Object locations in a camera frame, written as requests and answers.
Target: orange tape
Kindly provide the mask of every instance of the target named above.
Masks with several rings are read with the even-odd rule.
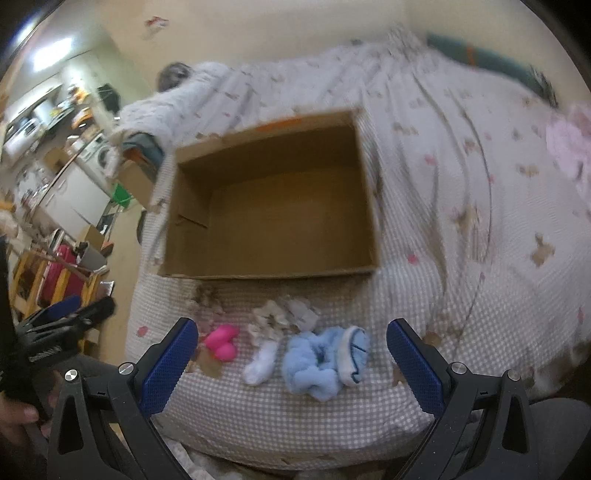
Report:
[[[476,55],[474,52],[474,47],[472,47],[471,45],[468,45],[466,47],[466,55],[468,56],[468,63],[470,65],[472,65],[473,67],[476,66]]]
[[[290,127],[292,125],[297,125],[301,123],[301,118],[286,118],[285,120],[280,120],[278,122],[273,122],[272,124],[261,125],[260,127],[256,128],[258,132],[269,132],[271,130],[276,130],[284,127]]]

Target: white blanket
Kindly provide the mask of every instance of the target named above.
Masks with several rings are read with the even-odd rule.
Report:
[[[551,109],[519,83],[461,66],[396,29],[383,43],[308,59],[208,64],[179,88],[123,110],[113,141],[148,132],[166,153],[152,198],[163,207],[144,228],[128,358],[137,360],[180,316],[211,315],[189,301],[197,281],[151,273],[163,254],[174,149],[348,106],[363,112],[382,266],[369,277],[216,282],[226,320],[242,329],[238,358],[219,380],[184,374],[157,419],[192,449],[279,469],[409,453],[433,418],[421,412],[386,349],[385,328],[396,317],[475,373],[517,370],[532,397],[555,392],[587,356],[590,214],[546,152]],[[360,325],[370,333],[359,388],[319,403],[288,393],[279,368],[260,387],[242,383],[253,353],[248,314],[286,293],[322,311],[320,328]]]

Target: blue fuzzy sock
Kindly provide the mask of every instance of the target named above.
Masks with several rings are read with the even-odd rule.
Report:
[[[331,327],[320,335],[304,332],[289,341],[281,367],[287,390],[307,393],[320,401],[339,393],[343,384],[337,373],[336,351],[343,332],[341,327]]]

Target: bedspread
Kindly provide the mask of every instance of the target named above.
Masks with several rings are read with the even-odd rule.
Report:
[[[433,420],[387,351],[404,317],[448,361],[479,374],[517,370],[532,398],[555,392],[588,353],[591,213],[549,157],[551,108],[517,82],[459,65],[395,28],[380,43],[316,57],[228,68],[205,64],[180,87],[127,106],[112,141],[155,136],[166,158],[147,215],[126,353],[137,360],[180,316],[207,320],[189,299],[200,284],[162,278],[167,200],[180,145],[306,112],[359,107],[374,193],[381,267],[372,275],[217,281],[239,355],[213,379],[182,376],[161,431],[248,465],[310,469],[409,453]],[[282,294],[322,312],[319,327],[359,325],[372,337],[367,375],[319,403],[280,377],[241,381],[253,350],[249,312]]]

